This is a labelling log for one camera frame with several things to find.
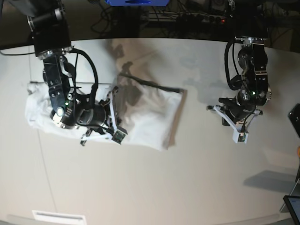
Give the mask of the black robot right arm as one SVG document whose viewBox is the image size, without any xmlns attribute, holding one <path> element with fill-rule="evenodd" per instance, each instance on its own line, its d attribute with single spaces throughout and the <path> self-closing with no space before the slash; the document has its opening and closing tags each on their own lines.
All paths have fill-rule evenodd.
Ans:
<svg viewBox="0 0 300 225">
<path fill-rule="evenodd" d="M 114 107 L 118 87 L 112 86 L 105 99 L 96 101 L 98 73 L 95 64 L 86 52 L 71 45 L 62 2 L 11 0 L 9 3 L 27 17 L 34 54 L 44 65 L 43 79 L 48 85 L 54 124 L 63 129 L 86 128 L 81 140 L 82 146 L 92 132 L 108 135 L 109 139 L 121 144 L 127 132 L 120 127 Z M 94 76 L 89 94 L 77 92 L 76 66 L 68 62 L 66 53 L 81 55 L 89 62 Z"/>
</svg>

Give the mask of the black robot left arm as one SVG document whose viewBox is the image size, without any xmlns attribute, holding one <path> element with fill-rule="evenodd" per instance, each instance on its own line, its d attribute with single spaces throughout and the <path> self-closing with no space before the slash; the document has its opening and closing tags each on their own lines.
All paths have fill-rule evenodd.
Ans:
<svg viewBox="0 0 300 225">
<path fill-rule="evenodd" d="M 237 92 L 233 98 L 219 98 L 220 112 L 237 124 L 246 124 L 247 119 L 270 100 L 268 82 L 268 57 L 264 41 L 268 38 L 268 28 L 261 0 L 230 0 L 230 17 L 233 34 L 227 42 L 224 53 L 225 76 L 231 90 Z M 230 77 L 229 53 L 234 52 L 237 41 L 241 42 L 238 55 L 233 55 L 233 65 L 240 67 Z"/>
</svg>

